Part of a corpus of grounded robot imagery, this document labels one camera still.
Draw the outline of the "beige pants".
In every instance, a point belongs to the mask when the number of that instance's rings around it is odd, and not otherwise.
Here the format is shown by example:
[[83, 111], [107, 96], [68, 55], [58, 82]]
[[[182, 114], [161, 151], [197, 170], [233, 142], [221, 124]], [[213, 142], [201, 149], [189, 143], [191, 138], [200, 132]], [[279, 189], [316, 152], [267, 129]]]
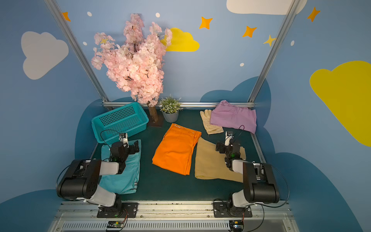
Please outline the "beige pants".
[[198, 140], [195, 158], [195, 178], [202, 180], [223, 179], [243, 183], [243, 175], [231, 171], [225, 164], [225, 154], [215, 150], [216, 145]]

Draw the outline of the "teal plastic basket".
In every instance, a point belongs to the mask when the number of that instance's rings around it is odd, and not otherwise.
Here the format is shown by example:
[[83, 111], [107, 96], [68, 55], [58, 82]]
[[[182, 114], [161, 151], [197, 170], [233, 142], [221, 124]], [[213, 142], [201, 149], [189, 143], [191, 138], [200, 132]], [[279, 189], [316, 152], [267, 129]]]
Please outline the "teal plastic basket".
[[95, 138], [100, 144], [111, 145], [121, 133], [133, 136], [145, 130], [149, 118], [136, 102], [111, 110], [91, 120]]

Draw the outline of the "teal pants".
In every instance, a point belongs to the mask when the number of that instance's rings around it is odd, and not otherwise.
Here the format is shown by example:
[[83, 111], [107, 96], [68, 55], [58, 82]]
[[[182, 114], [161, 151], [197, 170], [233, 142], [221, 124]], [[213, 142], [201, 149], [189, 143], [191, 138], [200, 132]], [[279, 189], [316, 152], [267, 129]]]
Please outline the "teal pants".
[[99, 183], [102, 188], [120, 195], [136, 193], [140, 178], [142, 141], [140, 139], [129, 141], [129, 145], [134, 145], [135, 142], [138, 142], [139, 152], [128, 156], [122, 174], [102, 176]]

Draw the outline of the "orange pants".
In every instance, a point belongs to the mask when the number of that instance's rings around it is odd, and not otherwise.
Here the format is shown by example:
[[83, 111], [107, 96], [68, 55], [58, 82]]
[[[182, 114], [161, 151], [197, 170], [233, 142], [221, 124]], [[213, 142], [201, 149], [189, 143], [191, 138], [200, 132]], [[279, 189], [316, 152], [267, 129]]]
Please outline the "orange pants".
[[202, 133], [173, 123], [167, 130], [152, 164], [162, 169], [188, 176], [194, 148]]

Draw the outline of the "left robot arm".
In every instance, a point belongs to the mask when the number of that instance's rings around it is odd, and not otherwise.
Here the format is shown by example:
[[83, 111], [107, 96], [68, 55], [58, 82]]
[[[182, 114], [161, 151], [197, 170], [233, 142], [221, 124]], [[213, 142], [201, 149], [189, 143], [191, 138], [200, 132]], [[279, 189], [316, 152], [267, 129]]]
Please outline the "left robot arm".
[[57, 179], [58, 196], [119, 211], [120, 196], [137, 191], [141, 150], [141, 140], [115, 142], [102, 147], [101, 159], [73, 160]]

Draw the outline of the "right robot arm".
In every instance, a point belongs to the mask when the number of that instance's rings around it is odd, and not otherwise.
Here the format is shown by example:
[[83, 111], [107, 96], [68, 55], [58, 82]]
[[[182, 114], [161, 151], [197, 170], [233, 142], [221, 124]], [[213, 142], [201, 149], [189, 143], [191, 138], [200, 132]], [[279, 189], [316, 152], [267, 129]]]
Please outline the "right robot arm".
[[225, 164], [230, 171], [243, 177], [243, 189], [228, 199], [229, 208], [247, 208], [253, 204], [272, 204], [280, 201], [279, 189], [273, 169], [267, 163], [253, 163], [241, 158], [240, 143], [226, 145], [218, 142], [215, 150], [225, 154]]

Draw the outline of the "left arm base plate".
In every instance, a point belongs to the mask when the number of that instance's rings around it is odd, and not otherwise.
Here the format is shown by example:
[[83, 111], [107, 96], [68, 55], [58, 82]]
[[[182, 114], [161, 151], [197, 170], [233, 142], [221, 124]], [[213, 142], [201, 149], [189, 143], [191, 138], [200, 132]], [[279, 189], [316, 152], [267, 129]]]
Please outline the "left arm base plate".
[[118, 207], [99, 207], [97, 218], [135, 218], [138, 203], [122, 202]]

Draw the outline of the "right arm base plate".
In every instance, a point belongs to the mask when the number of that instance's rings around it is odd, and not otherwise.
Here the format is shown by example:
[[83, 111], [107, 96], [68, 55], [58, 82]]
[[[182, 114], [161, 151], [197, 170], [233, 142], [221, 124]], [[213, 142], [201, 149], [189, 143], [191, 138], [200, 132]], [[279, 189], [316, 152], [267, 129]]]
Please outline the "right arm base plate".
[[216, 218], [251, 218], [253, 216], [249, 207], [234, 207], [221, 201], [213, 202], [213, 212]]

